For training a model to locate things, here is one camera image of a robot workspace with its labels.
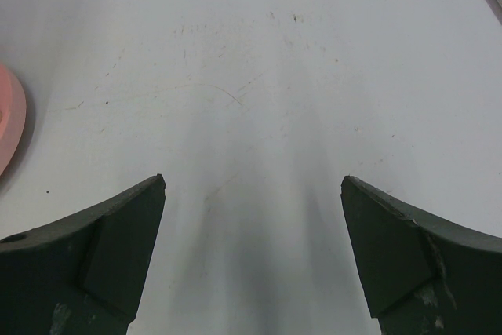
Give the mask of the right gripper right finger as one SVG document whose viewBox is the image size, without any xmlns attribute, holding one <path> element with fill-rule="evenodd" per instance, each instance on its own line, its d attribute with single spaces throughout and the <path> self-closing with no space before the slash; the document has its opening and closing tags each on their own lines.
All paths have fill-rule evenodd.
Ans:
<svg viewBox="0 0 502 335">
<path fill-rule="evenodd" d="M 501 240 L 353 176 L 341 201 L 369 313 L 383 334 L 499 334 Z"/>
</svg>

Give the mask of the pink three-tier shelf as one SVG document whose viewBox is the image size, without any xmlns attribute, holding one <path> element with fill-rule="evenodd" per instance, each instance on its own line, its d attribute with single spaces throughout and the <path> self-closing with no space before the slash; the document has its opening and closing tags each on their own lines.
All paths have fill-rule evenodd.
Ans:
<svg viewBox="0 0 502 335">
<path fill-rule="evenodd" d="M 24 131 L 27 101 L 19 79 L 5 66 L 0 68 L 1 82 L 1 173 L 13 158 Z"/>
</svg>

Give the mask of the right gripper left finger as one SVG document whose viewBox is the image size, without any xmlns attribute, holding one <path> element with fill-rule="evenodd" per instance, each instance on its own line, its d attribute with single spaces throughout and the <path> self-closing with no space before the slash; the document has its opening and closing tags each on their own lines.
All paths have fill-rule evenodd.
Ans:
<svg viewBox="0 0 502 335">
<path fill-rule="evenodd" d="M 135 320 L 166 200 L 157 174 L 1 240 L 3 334 L 125 334 Z"/>
</svg>

